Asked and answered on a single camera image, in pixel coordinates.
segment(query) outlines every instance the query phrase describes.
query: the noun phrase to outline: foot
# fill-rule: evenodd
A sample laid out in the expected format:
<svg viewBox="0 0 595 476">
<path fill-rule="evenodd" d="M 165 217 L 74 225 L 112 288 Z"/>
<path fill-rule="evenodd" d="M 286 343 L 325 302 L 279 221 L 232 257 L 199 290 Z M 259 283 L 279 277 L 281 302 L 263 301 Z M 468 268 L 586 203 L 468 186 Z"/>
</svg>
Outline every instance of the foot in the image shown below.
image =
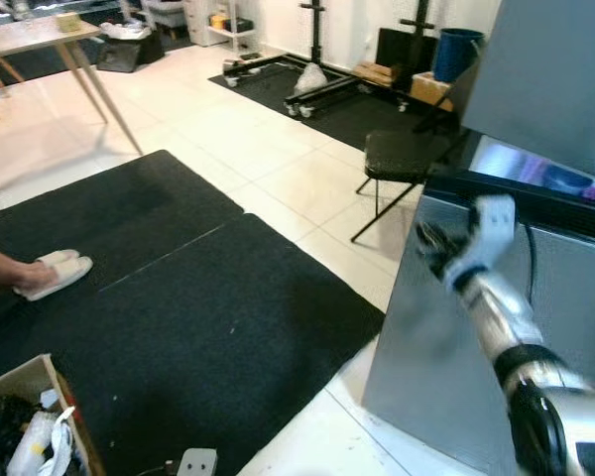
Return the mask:
<svg viewBox="0 0 595 476">
<path fill-rule="evenodd" d="M 58 283 L 58 273 L 39 261 L 23 266 L 22 279 L 16 285 L 21 292 L 35 293 Z"/>
</svg>

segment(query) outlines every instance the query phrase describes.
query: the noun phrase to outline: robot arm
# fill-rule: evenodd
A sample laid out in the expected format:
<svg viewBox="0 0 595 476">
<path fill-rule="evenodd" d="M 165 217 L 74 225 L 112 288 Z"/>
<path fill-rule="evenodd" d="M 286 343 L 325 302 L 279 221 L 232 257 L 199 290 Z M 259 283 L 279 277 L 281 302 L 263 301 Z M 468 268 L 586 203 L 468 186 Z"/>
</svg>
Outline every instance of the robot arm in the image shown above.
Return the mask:
<svg viewBox="0 0 595 476">
<path fill-rule="evenodd" d="M 476 201 L 460 242 L 421 224 L 430 268 L 459 294 L 507 399 L 519 464 L 530 474 L 595 474 L 595 389 L 546 347 L 527 300 L 496 260 L 514 240 L 510 196 Z"/>
</svg>

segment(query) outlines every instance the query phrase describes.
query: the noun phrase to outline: cardboard box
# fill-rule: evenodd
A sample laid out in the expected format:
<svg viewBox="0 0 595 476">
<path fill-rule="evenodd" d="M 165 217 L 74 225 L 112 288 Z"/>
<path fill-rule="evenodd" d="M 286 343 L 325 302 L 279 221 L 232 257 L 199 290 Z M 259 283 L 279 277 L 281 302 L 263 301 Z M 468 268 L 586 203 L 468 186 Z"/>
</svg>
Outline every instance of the cardboard box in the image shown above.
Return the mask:
<svg viewBox="0 0 595 476">
<path fill-rule="evenodd" d="M 410 91 L 410 97 L 433 105 L 438 102 L 450 86 L 451 84 L 447 82 L 441 82 L 434 79 L 434 75 L 431 71 L 420 72 L 413 76 L 413 87 Z M 443 101 L 440 108 L 445 111 L 451 111 L 453 106 L 451 101 L 446 99 Z"/>
<path fill-rule="evenodd" d="M 75 407 L 68 424 L 72 431 L 74 447 L 87 469 L 87 474 L 105 476 L 103 465 L 86 431 L 68 383 L 56 371 L 50 354 L 39 355 L 0 377 L 0 396 L 15 395 L 36 404 L 40 401 L 40 393 L 49 389 L 54 389 L 59 398 L 59 405 L 56 404 L 58 408 L 52 408 L 53 411 L 59 414 L 68 407 Z"/>
</svg>

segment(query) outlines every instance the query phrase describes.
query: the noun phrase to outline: cardboard box on stand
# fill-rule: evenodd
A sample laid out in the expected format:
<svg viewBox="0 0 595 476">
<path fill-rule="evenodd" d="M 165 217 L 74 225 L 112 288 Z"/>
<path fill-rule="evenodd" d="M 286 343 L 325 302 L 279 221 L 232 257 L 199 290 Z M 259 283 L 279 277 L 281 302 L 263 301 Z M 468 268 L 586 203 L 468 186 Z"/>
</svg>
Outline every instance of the cardboard box on stand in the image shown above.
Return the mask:
<svg viewBox="0 0 595 476">
<path fill-rule="evenodd" d="M 413 76 L 413 87 L 410 90 L 410 97 L 433 105 L 438 102 L 450 87 L 451 84 L 434 79 L 434 75 L 431 71 L 420 72 Z M 453 106 L 451 101 L 446 99 L 443 101 L 440 108 L 451 112 Z"/>
</svg>

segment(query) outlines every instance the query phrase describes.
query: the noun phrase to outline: wooden block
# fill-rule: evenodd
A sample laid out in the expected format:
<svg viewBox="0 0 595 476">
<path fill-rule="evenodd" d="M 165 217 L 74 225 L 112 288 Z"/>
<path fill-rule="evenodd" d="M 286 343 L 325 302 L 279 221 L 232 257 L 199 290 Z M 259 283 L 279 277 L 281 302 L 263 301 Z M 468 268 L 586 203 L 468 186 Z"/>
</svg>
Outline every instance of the wooden block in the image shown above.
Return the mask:
<svg viewBox="0 0 595 476">
<path fill-rule="evenodd" d="M 410 91 L 410 97 L 426 102 L 427 104 L 436 104 L 450 86 L 451 84 L 434 79 L 434 75 L 430 71 L 420 72 L 413 76 L 413 87 Z M 447 99 L 443 101 L 440 108 L 445 111 L 451 111 L 453 106 L 451 101 Z"/>
<path fill-rule="evenodd" d="M 360 64 L 364 67 L 367 67 L 368 69 L 371 69 L 379 74 L 382 74 L 383 76 L 393 77 L 393 71 L 389 67 L 381 66 L 380 64 L 376 64 L 375 62 L 368 62 L 368 61 L 362 61 Z"/>
<path fill-rule="evenodd" d="M 362 64 L 359 64 L 357 67 L 355 67 L 353 73 L 359 77 L 368 79 L 369 81 L 376 82 L 377 84 L 381 84 L 386 87 L 391 87 L 393 85 L 393 79 L 391 77 L 379 74 L 378 72 L 375 72 Z"/>
</svg>

